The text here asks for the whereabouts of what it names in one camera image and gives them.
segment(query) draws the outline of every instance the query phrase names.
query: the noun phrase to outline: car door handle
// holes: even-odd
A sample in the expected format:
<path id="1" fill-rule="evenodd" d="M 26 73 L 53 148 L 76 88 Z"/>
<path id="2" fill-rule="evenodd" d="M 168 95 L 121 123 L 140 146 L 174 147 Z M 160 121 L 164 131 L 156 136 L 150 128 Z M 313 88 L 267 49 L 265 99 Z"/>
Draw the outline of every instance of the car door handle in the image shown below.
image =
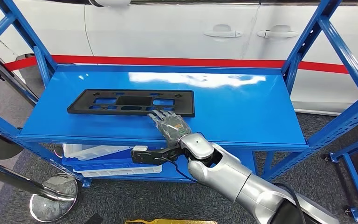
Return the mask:
<path id="1" fill-rule="evenodd" d="M 257 32 L 257 35 L 259 37 L 264 37 L 264 38 L 291 38 L 291 37 L 298 36 L 298 32 L 294 32 L 294 31 L 275 32 L 271 30 L 260 30 L 259 32 Z"/>
<path id="2" fill-rule="evenodd" d="M 232 38 L 232 37 L 240 37 L 243 35 L 241 31 L 232 30 L 232 31 L 205 31 L 204 35 L 207 36 L 213 36 L 213 37 L 226 37 L 226 38 Z"/>

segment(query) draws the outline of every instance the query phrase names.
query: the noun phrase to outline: stanchion base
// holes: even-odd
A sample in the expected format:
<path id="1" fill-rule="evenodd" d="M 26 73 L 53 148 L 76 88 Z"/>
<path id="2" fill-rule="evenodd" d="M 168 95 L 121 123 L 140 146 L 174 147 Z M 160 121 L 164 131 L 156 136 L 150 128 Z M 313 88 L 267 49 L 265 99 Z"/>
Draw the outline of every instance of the stanchion base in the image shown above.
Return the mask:
<path id="1" fill-rule="evenodd" d="M 42 184 L 75 198 L 71 202 L 65 202 L 51 201 L 39 195 L 32 195 L 29 202 L 32 217 L 43 223 L 53 222 L 65 216 L 75 205 L 78 194 L 77 182 L 68 174 L 56 174 Z"/>
<path id="2" fill-rule="evenodd" d="M 64 155 L 64 148 L 61 143 L 54 143 L 53 144 L 53 150 L 54 154 L 58 156 L 58 158 L 62 159 L 62 156 Z"/>

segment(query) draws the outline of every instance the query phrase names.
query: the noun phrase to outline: shelf top surface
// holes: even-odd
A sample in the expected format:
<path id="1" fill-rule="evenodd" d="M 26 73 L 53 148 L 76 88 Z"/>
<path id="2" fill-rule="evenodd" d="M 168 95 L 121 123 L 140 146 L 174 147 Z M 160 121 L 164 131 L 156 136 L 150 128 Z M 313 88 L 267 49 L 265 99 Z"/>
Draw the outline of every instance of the shelf top surface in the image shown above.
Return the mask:
<path id="1" fill-rule="evenodd" d="M 148 116 L 69 114 L 85 89 L 192 90 L 184 120 L 209 141 L 306 144 L 279 75 L 57 71 L 21 135 L 163 140 Z"/>

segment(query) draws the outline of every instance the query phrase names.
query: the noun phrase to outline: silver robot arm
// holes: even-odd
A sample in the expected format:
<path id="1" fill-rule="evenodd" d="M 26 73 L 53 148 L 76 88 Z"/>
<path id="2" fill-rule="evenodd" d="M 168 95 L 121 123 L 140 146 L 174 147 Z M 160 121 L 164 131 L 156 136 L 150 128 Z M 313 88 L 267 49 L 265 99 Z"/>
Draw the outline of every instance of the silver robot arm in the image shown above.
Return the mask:
<path id="1" fill-rule="evenodd" d="M 252 174 L 241 161 L 198 133 L 179 141 L 189 151 L 188 169 L 200 183 L 213 188 L 231 202 L 237 202 L 260 224 L 301 224 L 293 197 L 287 191 Z M 213 160 L 215 166 L 208 167 Z M 306 224 L 338 224 L 333 214 L 312 200 L 296 194 Z"/>

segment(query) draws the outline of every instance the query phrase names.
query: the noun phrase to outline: car body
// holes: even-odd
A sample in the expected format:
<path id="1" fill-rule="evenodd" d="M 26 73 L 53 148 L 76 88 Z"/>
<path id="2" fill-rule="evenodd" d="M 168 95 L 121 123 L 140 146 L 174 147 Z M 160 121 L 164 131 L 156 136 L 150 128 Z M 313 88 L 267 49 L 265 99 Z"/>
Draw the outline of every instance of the car body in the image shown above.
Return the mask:
<path id="1" fill-rule="evenodd" d="M 14 0 L 51 54 L 260 60 L 285 60 L 318 4 L 128 1 Z M 358 59 L 358 2 L 331 21 Z M 0 37 L 5 62 L 29 53 L 12 26 Z M 341 64 L 323 34 L 304 61 Z M 358 89 L 348 74 L 299 70 L 291 99 L 298 112 L 337 115 Z"/>

